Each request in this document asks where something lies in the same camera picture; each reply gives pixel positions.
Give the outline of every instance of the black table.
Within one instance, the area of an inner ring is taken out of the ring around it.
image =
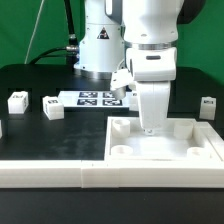
[[[42,97],[60,90],[108,91],[110,81],[75,76],[62,65],[9,65],[0,70],[0,160],[103,160],[107,116],[125,110],[66,111],[49,121]],[[30,106],[8,115],[7,99],[28,91]],[[217,98],[214,129],[224,136],[224,88],[200,70],[178,68],[169,117],[196,118],[203,96]],[[1,189],[0,223],[222,223],[223,189]]]

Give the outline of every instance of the green backdrop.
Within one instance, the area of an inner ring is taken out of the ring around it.
[[[78,39],[84,35],[83,0],[71,0]],[[41,0],[0,0],[0,67],[24,63]],[[200,15],[181,25],[178,66],[195,67],[224,83],[224,1],[207,0]],[[64,1],[46,0],[30,51],[29,61],[54,47],[66,46],[68,31]],[[40,63],[65,63],[62,59],[43,59]]]

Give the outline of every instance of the small white block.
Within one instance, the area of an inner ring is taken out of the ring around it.
[[[216,110],[216,99],[212,97],[202,97],[200,119],[214,120]]]
[[[9,114],[24,114],[28,105],[28,92],[14,92],[8,99]]]
[[[64,106],[60,102],[58,97],[44,97],[43,110],[49,120],[57,120],[64,118]]]

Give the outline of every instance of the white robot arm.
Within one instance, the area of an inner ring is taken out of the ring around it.
[[[113,0],[108,0],[111,12]],[[139,117],[146,133],[167,117],[170,81],[176,77],[176,21],[184,0],[123,0],[127,69],[113,73],[111,90],[117,99],[135,83]]]

